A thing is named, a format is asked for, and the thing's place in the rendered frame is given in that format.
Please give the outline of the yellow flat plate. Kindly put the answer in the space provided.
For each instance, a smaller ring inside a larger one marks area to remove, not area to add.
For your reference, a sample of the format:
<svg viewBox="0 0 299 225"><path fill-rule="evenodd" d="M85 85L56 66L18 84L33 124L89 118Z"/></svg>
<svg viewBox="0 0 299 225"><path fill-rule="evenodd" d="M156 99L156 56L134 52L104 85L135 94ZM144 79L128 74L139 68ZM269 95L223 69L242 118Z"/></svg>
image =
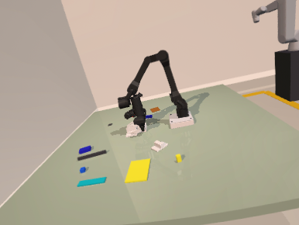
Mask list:
<svg viewBox="0 0 299 225"><path fill-rule="evenodd" d="M150 159L131 161L125 183L147 181Z"/></svg>

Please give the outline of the small yellow block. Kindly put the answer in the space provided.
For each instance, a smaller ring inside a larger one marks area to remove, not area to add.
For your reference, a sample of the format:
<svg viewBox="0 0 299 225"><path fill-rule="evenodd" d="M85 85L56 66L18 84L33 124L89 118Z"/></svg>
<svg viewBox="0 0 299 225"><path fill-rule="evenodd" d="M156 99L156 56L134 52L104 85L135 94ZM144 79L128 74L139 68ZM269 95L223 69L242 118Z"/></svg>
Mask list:
<svg viewBox="0 0 299 225"><path fill-rule="evenodd" d="M178 161L178 162L181 162L181 160L182 160L182 159L181 159L181 155L180 155L180 154L176 154L176 157L177 157L177 161Z"/></svg>

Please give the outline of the cyan flat bar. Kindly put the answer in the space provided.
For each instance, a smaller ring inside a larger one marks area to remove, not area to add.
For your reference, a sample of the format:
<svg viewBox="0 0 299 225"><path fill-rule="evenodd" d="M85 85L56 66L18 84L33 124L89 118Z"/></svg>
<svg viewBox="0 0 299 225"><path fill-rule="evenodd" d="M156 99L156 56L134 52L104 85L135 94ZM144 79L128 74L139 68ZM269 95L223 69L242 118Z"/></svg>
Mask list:
<svg viewBox="0 0 299 225"><path fill-rule="evenodd" d="M87 185L94 185L94 184L99 184L99 183L103 184L103 183L105 183L105 179L106 179L106 177L79 181L77 187L87 186Z"/></svg>

